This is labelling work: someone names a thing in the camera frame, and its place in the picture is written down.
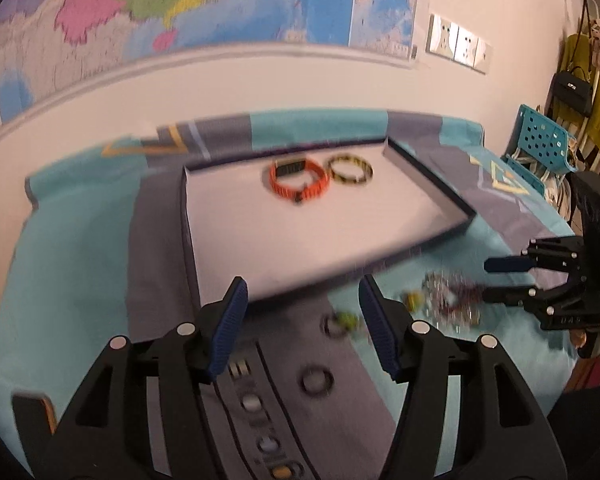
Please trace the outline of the orange smart watch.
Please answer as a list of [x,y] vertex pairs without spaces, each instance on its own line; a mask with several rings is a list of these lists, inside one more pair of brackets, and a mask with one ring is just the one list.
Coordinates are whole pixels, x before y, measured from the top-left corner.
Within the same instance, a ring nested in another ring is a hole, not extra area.
[[276,160],[268,168],[271,191],[295,204],[320,198],[327,191],[329,183],[326,170],[309,157]]

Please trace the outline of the teal perforated plastic chair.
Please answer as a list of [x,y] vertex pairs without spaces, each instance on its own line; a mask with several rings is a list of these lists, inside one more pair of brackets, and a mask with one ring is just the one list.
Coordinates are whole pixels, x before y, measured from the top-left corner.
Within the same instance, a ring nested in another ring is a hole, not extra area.
[[574,139],[566,129],[534,108],[518,108],[512,138],[503,160],[530,188],[545,196],[551,177],[562,182],[575,172],[569,144]]

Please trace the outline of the black handbag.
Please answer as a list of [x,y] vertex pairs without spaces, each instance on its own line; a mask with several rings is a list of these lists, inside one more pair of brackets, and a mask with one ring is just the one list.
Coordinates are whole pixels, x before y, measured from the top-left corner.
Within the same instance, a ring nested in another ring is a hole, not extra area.
[[552,97],[558,99],[585,118],[593,108],[593,85],[577,77],[571,70],[561,70],[552,80]]

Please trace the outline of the teal grey patterned bedsheet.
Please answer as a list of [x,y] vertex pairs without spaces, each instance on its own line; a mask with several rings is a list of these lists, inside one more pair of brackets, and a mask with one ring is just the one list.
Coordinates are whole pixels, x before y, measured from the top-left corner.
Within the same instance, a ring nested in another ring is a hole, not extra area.
[[[481,281],[489,257],[529,240],[563,236],[567,222],[483,144],[464,119],[383,110],[283,110],[169,129],[156,140],[120,140],[30,177],[32,214],[18,240],[0,307],[0,435],[23,448],[10,400],[42,393],[63,413],[113,336],[144,341],[203,305],[186,212],[186,172],[253,158],[393,140],[449,185],[475,217],[462,232],[373,270],[399,298],[428,272]],[[337,154],[318,162],[330,183],[370,182],[369,162]],[[398,420],[404,388],[381,370],[364,335],[334,317],[358,313],[358,279],[253,301],[242,329],[274,426],[297,436],[292,452],[315,479],[373,479]]]

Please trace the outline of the navy shallow box tray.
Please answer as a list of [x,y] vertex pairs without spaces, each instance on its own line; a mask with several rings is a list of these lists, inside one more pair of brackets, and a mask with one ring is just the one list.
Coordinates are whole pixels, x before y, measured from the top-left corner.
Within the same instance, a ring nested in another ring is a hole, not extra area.
[[272,158],[186,172],[186,212],[202,304],[233,278],[250,300],[355,280],[464,231],[471,206],[393,140],[317,150],[326,162],[351,154],[370,163],[362,185],[332,183],[300,204],[268,184]]

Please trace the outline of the white wall socket panel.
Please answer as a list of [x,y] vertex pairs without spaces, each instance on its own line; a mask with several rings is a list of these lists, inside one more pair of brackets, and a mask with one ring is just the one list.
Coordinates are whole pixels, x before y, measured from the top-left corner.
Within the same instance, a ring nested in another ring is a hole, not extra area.
[[430,15],[426,52],[483,75],[490,72],[493,56],[485,39],[439,14]]

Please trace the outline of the colourful wall map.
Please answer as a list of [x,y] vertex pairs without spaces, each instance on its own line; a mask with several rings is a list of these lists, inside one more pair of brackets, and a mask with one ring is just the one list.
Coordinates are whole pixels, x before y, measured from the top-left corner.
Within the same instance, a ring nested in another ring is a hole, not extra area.
[[417,0],[0,0],[0,137],[129,73],[236,55],[402,65]]

